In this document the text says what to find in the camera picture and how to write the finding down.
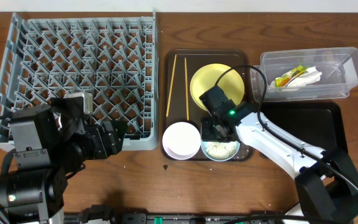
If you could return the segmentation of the light blue plastic bowl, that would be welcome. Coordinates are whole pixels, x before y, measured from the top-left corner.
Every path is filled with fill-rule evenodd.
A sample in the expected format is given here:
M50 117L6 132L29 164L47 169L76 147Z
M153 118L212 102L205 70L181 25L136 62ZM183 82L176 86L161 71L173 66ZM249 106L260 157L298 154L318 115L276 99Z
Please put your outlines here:
M239 150L240 143L237 141L231 142L215 142L215 141L202 141L201 150L205 156L213 161L228 161Z

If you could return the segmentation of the yellow plastic plate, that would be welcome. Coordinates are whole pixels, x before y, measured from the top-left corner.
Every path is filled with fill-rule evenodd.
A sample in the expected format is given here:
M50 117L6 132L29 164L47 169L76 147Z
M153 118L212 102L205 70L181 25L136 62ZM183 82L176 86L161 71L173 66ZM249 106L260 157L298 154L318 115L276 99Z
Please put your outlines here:
M190 82L190 93L194 102L206 111L204 104L200 100L200 96L212 88L220 75L222 75L230 67L221 63L212 63L201 67L195 72ZM231 70L220 79L218 86L223 90L225 95L238 105L245 93L245 85L240 74Z

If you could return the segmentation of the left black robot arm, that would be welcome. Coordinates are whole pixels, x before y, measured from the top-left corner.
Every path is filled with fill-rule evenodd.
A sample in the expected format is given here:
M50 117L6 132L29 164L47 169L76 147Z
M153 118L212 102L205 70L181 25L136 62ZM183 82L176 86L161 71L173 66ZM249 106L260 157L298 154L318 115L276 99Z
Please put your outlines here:
M68 103L12 115L15 148L0 174L0 216L8 223L49 223L64 206L68 179L85 168L85 161L121 152L127 123L87 124L87 118L81 104Z

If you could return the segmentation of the white plastic bowl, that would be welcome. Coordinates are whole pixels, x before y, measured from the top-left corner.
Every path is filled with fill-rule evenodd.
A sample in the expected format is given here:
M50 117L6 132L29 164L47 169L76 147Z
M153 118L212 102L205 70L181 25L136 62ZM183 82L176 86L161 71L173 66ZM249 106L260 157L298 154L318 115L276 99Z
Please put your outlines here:
M176 160L192 158L201 146L201 136L198 129L187 122L171 124L162 136L163 150Z

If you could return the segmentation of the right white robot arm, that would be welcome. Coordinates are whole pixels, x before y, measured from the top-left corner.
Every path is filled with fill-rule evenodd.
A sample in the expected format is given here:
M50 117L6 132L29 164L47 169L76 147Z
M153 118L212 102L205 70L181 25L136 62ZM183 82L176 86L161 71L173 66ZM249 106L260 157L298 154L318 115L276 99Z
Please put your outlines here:
M350 223L358 216L358 171L341 150L326 151L272 123L250 103L239 105L215 85L200 96L218 140L234 138L266 155L294 181L301 215L266 219L308 223Z

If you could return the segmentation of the yellow orange snack wrapper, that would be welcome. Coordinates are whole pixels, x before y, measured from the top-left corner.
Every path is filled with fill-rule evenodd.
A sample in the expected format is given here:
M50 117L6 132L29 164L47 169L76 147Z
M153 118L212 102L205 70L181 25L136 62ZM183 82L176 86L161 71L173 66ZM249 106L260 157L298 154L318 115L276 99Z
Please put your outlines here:
M275 79L274 81L275 87L277 88L285 87L287 84L289 84L291 80L305 73L307 68L308 67L299 65L293 68L292 70L284 73L282 76Z

